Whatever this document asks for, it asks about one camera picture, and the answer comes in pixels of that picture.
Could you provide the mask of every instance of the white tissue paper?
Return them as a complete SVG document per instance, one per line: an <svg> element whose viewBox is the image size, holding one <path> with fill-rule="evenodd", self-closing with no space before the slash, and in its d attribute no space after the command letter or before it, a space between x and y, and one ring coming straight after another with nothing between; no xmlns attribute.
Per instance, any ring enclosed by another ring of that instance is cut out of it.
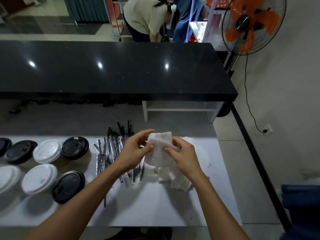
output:
<svg viewBox="0 0 320 240"><path fill-rule="evenodd" d="M185 138L188 142L193 140L189 137ZM167 187L187 192L191 186L190 180L178 169L174 159L163 150L164 147L170 147L177 152L180 151L179 147L172 144L171 132L151 133L146 144L154 145L154 149L145 156L145 162L158 168L159 182L169 182L166 184Z"/></svg>

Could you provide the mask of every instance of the power cord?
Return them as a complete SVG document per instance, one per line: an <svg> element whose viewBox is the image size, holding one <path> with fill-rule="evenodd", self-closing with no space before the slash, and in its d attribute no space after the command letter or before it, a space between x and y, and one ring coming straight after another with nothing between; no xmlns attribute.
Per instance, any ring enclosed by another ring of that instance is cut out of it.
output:
<svg viewBox="0 0 320 240"><path fill-rule="evenodd" d="M248 105L248 109L249 109L249 112L250 112L250 115L252 116L252 118L254 119L254 124L256 125L257 127L257 130L261 133L267 133L268 130L267 129L264 129L263 131L259 130L258 126L257 126L257 123L256 123L256 119L254 118L254 116L252 115L251 113L251 110L250 110L250 107L249 107L249 104L248 104L248 93L247 93L247 87L246 87L246 80L247 80L247 64L248 64L248 53L247 53L247 60L245 62L245 69L244 69L244 88L245 88L245 99L247 101L247 105Z"/></svg>

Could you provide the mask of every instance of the black counter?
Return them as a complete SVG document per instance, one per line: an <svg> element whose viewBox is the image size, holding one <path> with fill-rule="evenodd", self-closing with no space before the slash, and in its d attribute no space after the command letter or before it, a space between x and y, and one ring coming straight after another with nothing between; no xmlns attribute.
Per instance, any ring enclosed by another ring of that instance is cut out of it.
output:
<svg viewBox="0 0 320 240"><path fill-rule="evenodd" d="M0 98L234 101L209 43L0 41Z"/></svg>

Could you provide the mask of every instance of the orange fan blade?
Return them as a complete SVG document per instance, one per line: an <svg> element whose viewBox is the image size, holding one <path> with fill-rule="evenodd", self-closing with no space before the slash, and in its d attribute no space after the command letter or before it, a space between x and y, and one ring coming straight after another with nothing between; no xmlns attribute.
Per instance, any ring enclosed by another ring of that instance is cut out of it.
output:
<svg viewBox="0 0 320 240"><path fill-rule="evenodd" d="M240 48L240 52L248 52L250 51L254 46L254 30L250 29L248 32L247 39L243 43L243 45Z"/></svg>
<svg viewBox="0 0 320 240"><path fill-rule="evenodd" d="M254 15L254 11L261 6L265 0L249 0L247 4L247 15L249 17Z"/></svg>
<svg viewBox="0 0 320 240"><path fill-rule="evenodd" d="M254 21L262 23L269 35L275 31L280 21L280 16L275 11L261 11L254 15Z"/></svg>
<svg viewBox="0 0 320 240"><path fill-rule="evenodd" d="M240 36L241 32L239 32L235 28L233 29L227 28L225 34L226 34L226 41L232 42Z"/></svg>
<svg viewBox="0 0 320 240"><path fill-rule="evenodd" d="M237 22L238 18L241 16L244 5L246 4L247 0L233 0L230 6L230 17L231 20L235 23Z"/></svg>

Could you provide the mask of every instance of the black lid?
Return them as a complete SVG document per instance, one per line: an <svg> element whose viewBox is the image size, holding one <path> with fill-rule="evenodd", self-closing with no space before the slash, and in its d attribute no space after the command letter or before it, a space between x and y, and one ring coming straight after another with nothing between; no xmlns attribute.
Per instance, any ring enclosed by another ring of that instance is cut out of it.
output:
<svg viewBox="0 0 320 240"><path fill-rule="evenodd" d="M70 171L56 179L52 186L52 197L59 204L67 203L79 193L86 184L86 178L79 171Z"/></svg>
<svg viewBox="0 0 320 240"><path fill-rule="evenodd" d="M11 147L12 142L9 138L0 138L0 157L2 157L7 149Z"/></svg>
<svg viewBox="0 0 320 240"><path fill-rule="evenodd" d="M84 137L70 137L62 144L61 154L69 160L83 157L89 149L89 142Z"/></svg>
<svg viewBox="0 0 320 240"><path fill-rule="evenodd" d="M12 145L4 157L7 163L12 165L19 165L28 161L33 154L33 150L38 145L32 140L22 140Z"/></svg>

